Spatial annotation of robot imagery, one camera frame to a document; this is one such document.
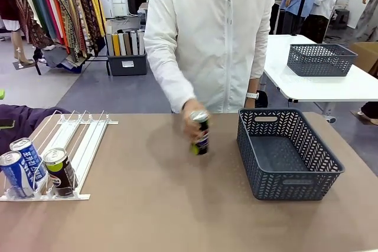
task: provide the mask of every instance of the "white label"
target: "white label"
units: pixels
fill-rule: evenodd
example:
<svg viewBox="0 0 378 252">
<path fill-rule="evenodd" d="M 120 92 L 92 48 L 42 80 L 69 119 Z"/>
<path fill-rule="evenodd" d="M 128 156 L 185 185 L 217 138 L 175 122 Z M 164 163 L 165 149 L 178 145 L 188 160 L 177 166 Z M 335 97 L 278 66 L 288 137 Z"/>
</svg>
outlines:
<svg viewBox="0 0 378 252">
<path fill-rule="evenodd" d="M 123 61 L 122 62 L 122 67 L 123 68 L 134 67 L 134 61 Z"/>
</svg>

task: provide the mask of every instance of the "can lid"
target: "can lid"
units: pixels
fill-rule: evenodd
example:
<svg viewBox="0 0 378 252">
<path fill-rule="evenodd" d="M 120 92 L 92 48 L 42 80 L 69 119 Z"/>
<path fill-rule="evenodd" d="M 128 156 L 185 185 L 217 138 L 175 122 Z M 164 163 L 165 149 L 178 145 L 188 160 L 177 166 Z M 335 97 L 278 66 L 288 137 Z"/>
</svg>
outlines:
<svg viewBox="0 0 378 252">
<path fill-rule="evenodd" d="M 0 156 L 0 165 L 7 166 L 16 163 L 21 158 L 21 153 L 15 150 Z"/>
<path fill-rule="evenodd" d="M 196 122 L 205 122 L 208 119 L 207 111 L 198 110 L 190 114 L 190 119 Z"/>
<path fill-rule="evenodd" d="M 12 150 L 22 150 L 25 147 L 30 146 L 30 145 L 31 145 L 31 141 L 29 138 L 21 138 L 11 143 L 9 147 Z"/>
<path fill-rule="evenodd" d="M 45 163 L 60 163 L 64 161 L 64 159 L 67 157 L 67 152 L 63 148 L 55 148 L 49 150 L 47 153 L 45 153 L 42 157 L 43 161 Z"/>
</svg>

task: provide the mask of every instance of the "basket handle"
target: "basket handle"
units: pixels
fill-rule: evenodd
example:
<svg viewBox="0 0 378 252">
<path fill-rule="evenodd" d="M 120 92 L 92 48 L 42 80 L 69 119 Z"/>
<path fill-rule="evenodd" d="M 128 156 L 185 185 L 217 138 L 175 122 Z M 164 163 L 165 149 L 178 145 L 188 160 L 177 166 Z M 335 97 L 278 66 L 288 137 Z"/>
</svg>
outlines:
<svg viewBox="0 0 378 252">
<path fill-rule="evenodd" d="M 282 181 L 285 185 L 313 185 L 312 179 L 285 179 Z"/>
<path fill-rule="evenodd" d="M 277 116 L 256 116 L 254 118 L 255 122 L 276 122 L 278 120 Z"/>
</svg>

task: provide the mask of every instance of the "white wire rack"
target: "white wire rack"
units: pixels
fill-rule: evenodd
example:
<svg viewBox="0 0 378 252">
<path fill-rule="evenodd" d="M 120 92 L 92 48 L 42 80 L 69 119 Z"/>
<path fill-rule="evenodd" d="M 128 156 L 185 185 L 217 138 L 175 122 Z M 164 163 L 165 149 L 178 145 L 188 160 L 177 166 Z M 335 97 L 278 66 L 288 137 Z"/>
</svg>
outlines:
<svg viewBox="0 0 378 252">
<path fill-rule="evenodd" d="M 82 114 L 74 111 L 68 118 L 66 118 L 65 115 L 59 111 L 55 111 L 54 114 L 60 114 L 60 119 L 55 123 L 52 130 L 45 137 L 42 144 L 37 149 L 37 152 L 40 154 L 40 156 L 43 156 L 50 149 L 63 148 L 67 150 L 68 145 L 73 144 L 71 150 L 67 151 L 69 157 L 71 157 L 73 154 L 71 164 L 77 178 L 77 184 L 74 184 L 74 187 L 76 188 L 73 192 L 73 196 L 68 198 L 59 197 L 55 192 L 54 186 L 48 182 L 49 175 L 46 174 L 45 178 L 38 182 L 35 182 L 34 175 L 33 188 L 35 188 L 36 183 L 37 189 L 34 191 L 34 196 L 27 199 L 18 198 L 12 187 L 7 186 L 5 178 L 4 195 L 0 197 L 0 201 L 69 201 L 88 200 L 90 198 L 90 194 L 81 194 L 80 192 L 88 175 L 90 166 L 92 165 L 93 159 L 95 158 L 106 127 L 108 125 L 118 124 L 118 122 L 110 120 L 109 114 L 105 112 L 102 112 L 98 119 L 94 119 L 92 114 L 87 111 Z M 42 132 L 47 125 L 51 125 L 51 120 L 54 117 L 54 114 L 50 116 L 43 127 L 41 127 L 36 136 L 33 138 L 33 141 L 42 135 Z M 84 125 L 84 127 L 80 131 L 76 140 L 72 141 L 80 125 Z"/>
</svg>

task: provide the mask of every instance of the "hand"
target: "hand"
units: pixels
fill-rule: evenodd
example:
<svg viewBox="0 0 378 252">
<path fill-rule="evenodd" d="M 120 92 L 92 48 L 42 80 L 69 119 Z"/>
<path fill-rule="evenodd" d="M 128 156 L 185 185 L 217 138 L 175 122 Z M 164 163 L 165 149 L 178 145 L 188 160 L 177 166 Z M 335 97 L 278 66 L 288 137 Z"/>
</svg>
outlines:
<svg viewBox="0 0 378 252">
<path fill-rule="evenodd" d="M 255 99 L 247 98 L 246 103 L 244 104 L 244 108 L 246 109 L 254 109 L 255 108 Z"/>
<path fill-rule="evenodd" d="M 192 142 L 195 142 L 202 136 L 200 124 L 191 120 L 190 114 L 196 110 L 205 110 L 206 108 L 196 99 L 188 100 L 182 110 L 184 120 L 184 133 Z"/>
<path fill-rule="evenodd" d="M 286 7 L 289 7 L 291 0 L 286 0 L 285 5 Z"/>
</svg>

